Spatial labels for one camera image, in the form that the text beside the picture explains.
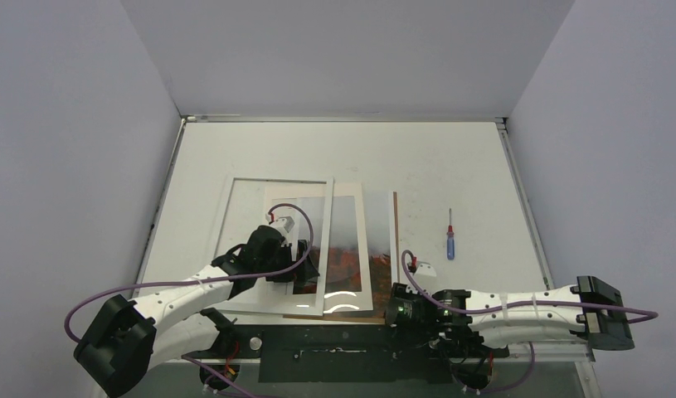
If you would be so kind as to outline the cream photo mat board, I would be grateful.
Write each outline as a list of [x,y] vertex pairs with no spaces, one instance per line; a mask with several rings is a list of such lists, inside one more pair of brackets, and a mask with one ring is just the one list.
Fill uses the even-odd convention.
[[[363,205],[362,205],[362,197],[363,197],[362,185],[358,182],[336,182],[336,183],[334,183],[334,185],[333,185],[333,200],[337,197],[345,197],[345,196],[353,198],[353,200],[350,203],[354,204],[356,206],[356,209],[357,209],[357,214],[355,216],[350,216],[349,219],[351,221],[357,222],[357,239],[358,239],[358,242],[359,242],[360,258],[361,258],[361,261],[364,263],[366,261],[367,252],[365,251],[366,236],[365,236],[365,230],[364,230],[365,220],[364,220],[364,211],[363,211]],[[333,209],[332,209],[332,211],[331,211],[331,226],[330,226],[330,243],[329,243],[328,248],[330,248],[330,245],[331,245],[331,233],[338,230],[338,228],[336,226],[332,225],[333,220],[334,220],[334,215],[333,215]],[[295,285],[294,293],[295,294],[313,294],[313,293],[300,293],[298,285]]]

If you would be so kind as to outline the blue red screwdriver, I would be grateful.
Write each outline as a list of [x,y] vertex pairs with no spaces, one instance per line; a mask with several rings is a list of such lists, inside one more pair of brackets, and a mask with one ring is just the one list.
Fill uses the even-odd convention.
[[446,232],[446,257],[448,260],[455,259],[455,233],[453,228],[453,213],[452,209],[448,210],[448,227]]

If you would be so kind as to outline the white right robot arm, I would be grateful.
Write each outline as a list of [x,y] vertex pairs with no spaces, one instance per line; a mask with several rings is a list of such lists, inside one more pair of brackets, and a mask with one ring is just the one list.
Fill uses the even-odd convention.
[[559,289],[487,293],[446,289],[424,297],[394,284],[385,323],[403,339],[426,340],[452,355],[507,350],[511,344],[584,342],[592,349],[634,348],[620,291],[594,276]]

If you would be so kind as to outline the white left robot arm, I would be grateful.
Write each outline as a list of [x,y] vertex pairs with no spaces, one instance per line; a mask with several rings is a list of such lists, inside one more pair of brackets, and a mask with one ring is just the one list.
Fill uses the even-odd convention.
[[216,305],[258,279],[293,280],[309,259],[314,236],[289,242],[289,218],[258,226],[248,241],[182,281],[156,283],[156,292],[127,299],[110,290],[73,357],[109,397],[129,392],[154,367],[193,352],[213,357],[240,346],[233,322]]

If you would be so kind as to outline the white picture frame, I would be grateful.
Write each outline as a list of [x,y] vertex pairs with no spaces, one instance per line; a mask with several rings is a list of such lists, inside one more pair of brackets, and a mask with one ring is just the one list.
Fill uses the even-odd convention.
[[231,312],[263,313],[290,316],[320,316],[326,294],[328,247],[330,243],[331,211],[333,209],[333,179],[290,179],[277,177],[228,177],[221,194],[218,214],[213,226],[215,253],[220,255],[230,246],[244,243],[259,225],[270,220],[268,210],[287,202],[289,207],[273,211],[280,217],[290,217],[294,225],[288,234],[292,259],[299,258],[300,240],[309,238],[308,224],[294,209],[307,213],[314,228],[314,242],[308,245],[309,259],[316,264],[319,275],[313,294],[295,294],[295,282],[257,281],[254,288],[220,304]]

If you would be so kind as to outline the autumn forest photo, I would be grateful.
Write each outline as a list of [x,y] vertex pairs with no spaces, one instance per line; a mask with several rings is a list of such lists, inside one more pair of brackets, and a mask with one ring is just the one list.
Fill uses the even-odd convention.
[[308,255],[284,282],[267,288],[295,314],[377,309],[397,280],[394,194],[366,192],[358,182],[337,182],[327,213],[325,189],[323,184],[265,189],[265,205],[280,204],[275,214],[294,219],[292,258]]

